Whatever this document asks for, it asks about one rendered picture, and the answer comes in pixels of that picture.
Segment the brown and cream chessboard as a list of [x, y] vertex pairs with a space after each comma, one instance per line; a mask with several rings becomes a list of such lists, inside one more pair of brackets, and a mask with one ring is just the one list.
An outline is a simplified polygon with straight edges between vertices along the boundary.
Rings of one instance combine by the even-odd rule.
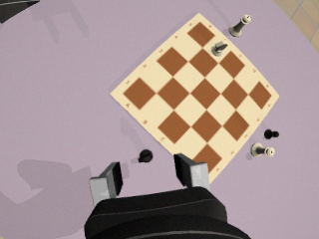
[[[221, 56], [211, 48], [227, 40]], [[201, 14], [195, 15], [111, 95], [172, 155], [206, 162], [209, 184], [251, 137], [279, 95]]]

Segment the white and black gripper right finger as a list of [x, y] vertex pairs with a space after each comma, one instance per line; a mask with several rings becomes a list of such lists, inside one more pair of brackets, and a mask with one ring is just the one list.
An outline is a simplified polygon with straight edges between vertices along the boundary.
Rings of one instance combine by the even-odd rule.
[[186, 187], [201, 186], [210, 192], [207, 163], [195, 162], [182, 153], [173, 155], [176, 177]]

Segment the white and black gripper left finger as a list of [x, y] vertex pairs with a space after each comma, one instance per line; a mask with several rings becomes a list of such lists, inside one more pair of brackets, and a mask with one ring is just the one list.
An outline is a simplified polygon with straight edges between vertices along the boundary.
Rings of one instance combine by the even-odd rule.
[[123, 187], [120, 162], [112, 162], [99, 176], [89, 179], [94, 207], [104, 199], [116, 198]]

